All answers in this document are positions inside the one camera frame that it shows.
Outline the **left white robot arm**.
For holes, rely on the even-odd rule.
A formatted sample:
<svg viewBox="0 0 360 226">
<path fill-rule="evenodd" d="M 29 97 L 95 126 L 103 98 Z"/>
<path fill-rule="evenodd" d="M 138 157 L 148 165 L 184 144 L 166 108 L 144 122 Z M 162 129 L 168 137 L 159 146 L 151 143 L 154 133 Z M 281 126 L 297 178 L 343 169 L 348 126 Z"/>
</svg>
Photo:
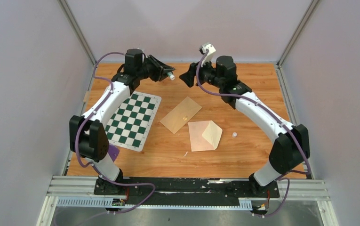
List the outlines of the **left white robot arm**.
<svg viewBox="0 0 360 226">
<path fill-rule="evenodd" d="M 141 80 L 162 81 L 172 78 L 175 70 L 152 55 L 145 56 L 138 48 L 128 49 L 123 56 L 119 71 L 113 78 L 104 79 L 108 86 L 97 102 L 82 116 L 74 115 L 69 120 L 70 150 L 76 154 L 80 166 L 92 166 L 99 177 L 107 181 L 106 188 L 112 194 L 124 190 L 124 181 L 119 178 L 120 168 L 114 164 L 112 151 L 117 147 L 108 140 L 107 122 Z"/>
</svg>

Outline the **white green glue stick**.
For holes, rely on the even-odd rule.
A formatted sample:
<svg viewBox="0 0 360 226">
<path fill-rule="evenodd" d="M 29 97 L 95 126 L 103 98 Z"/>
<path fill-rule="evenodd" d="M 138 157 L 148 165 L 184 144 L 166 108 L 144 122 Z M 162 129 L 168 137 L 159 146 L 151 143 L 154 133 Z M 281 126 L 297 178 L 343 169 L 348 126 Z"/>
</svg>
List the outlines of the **white green glue stick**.
<svg viewBox="0 0 360 226">
<path fill-rule="evenodd" d="M 167 73 L 167 76 L 170 78 L 170 80 L 174 80 L 175 79 L 175 76 L 174 76 L 174 74 L 172 73 L 172 72 L 168 72 Z"/>
</svg>

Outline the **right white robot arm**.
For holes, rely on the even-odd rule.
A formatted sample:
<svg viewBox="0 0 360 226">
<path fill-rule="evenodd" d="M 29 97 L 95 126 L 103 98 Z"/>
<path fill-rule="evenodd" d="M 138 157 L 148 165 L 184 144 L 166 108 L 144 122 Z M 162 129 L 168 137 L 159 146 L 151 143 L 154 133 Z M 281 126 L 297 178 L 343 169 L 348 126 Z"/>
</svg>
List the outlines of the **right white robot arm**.
<svg viewBox="0 0 360 226">
<path fill-rule="evenodd" d="M 294 125 L 267 107 L 245 83 L 238 79 L 237 66 L 231 56 L 220 56 L 216 65 L 200 61 L 192 63 L 179 77 L 188 87 L 204 83 L 217 87 L 217 96 L 233 109 L 250 118 L 271 140 L 272 149 L 267 163 L 249 179 L 249 190 L 262 196 L 268 184 L 281 178 L 310 158 L 308 129 Z"/>
</svg>

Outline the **tan kraft envelope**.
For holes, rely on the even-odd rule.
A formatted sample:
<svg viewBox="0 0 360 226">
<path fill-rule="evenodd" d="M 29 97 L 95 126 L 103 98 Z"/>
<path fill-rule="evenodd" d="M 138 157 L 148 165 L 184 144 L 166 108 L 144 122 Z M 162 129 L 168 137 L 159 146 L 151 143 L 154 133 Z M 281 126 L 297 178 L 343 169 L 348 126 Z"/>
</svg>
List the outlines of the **tan kraft envelope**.
<svg viewBox="0 0 360 226">
<path fill-rule="evenodd" d="M 173 108 L 160 123 L 165 126 L 173 134 L 177 133 L 193 116 L 196 115 L 202 106 L 186 97 L 175 108 Z"/>
</svg>

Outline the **pink paper envelope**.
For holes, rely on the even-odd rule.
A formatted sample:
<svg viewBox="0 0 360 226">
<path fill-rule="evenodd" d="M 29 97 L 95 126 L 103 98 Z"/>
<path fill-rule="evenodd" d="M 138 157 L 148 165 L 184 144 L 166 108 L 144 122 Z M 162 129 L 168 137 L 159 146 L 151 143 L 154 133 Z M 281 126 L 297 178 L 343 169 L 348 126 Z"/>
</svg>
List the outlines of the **pink paper envelope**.
<svg viewBox="0 0 360 226">
<path fill-rule="evenodd" d="M 213 121 L 195 121 L 188 123 L 192 152 L 216 150 L 223 129 Z"/>
</svg>

